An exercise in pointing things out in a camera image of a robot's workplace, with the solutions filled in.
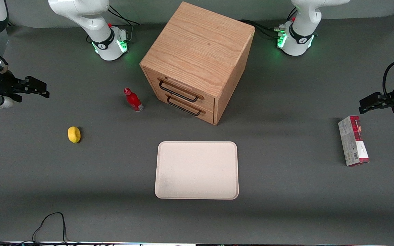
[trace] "red bottle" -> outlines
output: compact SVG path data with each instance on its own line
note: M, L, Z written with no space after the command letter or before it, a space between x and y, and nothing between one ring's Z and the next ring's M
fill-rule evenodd
M134 111L139 112L144 109L144 106L142 106L138 96L135 93L133 93L130 89L125 88L124 94L126 94L127 101L130 103L130 106L132 106Z

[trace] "lemon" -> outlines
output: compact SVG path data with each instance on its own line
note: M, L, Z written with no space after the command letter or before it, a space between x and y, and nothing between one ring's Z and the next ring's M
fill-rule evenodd
M68 138L69 141L78 143L81 139L80 130L76 126L71 126L68 128Z

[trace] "wall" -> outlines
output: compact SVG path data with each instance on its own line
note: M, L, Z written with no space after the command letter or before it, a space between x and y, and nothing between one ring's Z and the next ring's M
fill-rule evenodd
M124 17L139 23L166 23L182 0L110 0ZM234 19L284 19L293 8L289 0L187 0L202 8ZM10 20L15 25L36 28L71 27L72 21L56 15L47 0L7 0ZM394 0L352 0L348 4L322 8L323 18L383 17L394 14ZM110 13L108 22L123 23Z

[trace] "cable connector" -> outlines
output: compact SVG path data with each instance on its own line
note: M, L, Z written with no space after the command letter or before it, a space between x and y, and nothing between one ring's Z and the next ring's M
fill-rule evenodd
M282 28L282 27L275 27L275 28L273 28L273 31L275 31L275 32L280 32L280 33L285 33L285 28Z

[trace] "gray table surface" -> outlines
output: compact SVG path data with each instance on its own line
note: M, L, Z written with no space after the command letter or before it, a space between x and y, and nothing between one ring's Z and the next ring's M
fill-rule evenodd
M344 164L337 127L381 90L394 61L394 16L323 20L300 57L257 33L218 126L152 92L139 62L162 27L136 26L130 51L112 62L81 28L9 29L10 70L45 81L51 97L25 95L0 110L0 240L28 240L61 211L79 241L394 245L394 114L361 116L371 162L355 168ZM124 87L143 112L130 109ZM82 127L81 143L68 141L70 126ZM238 198L156 198L166 140L235 142ZM60 218L38 239L61 240Z

